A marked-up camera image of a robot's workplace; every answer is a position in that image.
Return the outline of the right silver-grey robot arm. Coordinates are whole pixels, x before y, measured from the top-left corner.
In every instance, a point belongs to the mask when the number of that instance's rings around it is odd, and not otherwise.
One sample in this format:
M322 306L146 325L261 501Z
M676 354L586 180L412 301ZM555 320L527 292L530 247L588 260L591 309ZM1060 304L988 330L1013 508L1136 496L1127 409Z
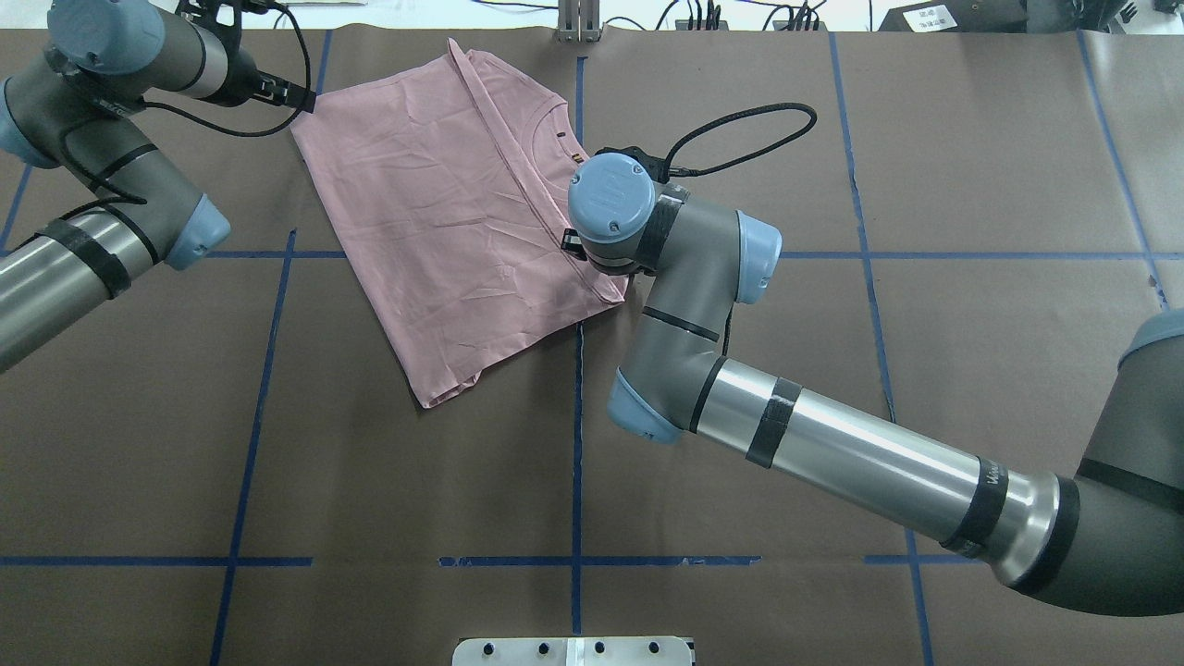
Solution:
M1061 610L1180 615L1180 309L1130 338L1077 467L1019 472L723 350L781 262L773 225L613 151L575 168L567 210L567 252L652 278L606 397L622 431L723 446Z

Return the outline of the left silver-grey robot arm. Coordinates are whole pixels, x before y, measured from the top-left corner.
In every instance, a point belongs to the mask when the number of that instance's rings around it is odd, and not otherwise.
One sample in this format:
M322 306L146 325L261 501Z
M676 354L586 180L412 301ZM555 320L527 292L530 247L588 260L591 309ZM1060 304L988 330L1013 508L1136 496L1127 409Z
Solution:
M278 1L54 1L41 55L4 81L4 152L64 168L92 200L56 216L4 258L4 369L20 363L153 265L181 271L231 224L131 121L152 90L212 105L259 101L313 113L313 81L262 71L242 47L242 17Z

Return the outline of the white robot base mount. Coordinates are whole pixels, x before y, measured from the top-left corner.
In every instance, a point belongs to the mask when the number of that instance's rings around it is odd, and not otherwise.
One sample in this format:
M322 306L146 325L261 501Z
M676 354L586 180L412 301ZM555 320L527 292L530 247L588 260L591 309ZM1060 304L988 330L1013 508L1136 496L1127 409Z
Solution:
M464 639L452 665L697 665L693 639L676 635Z

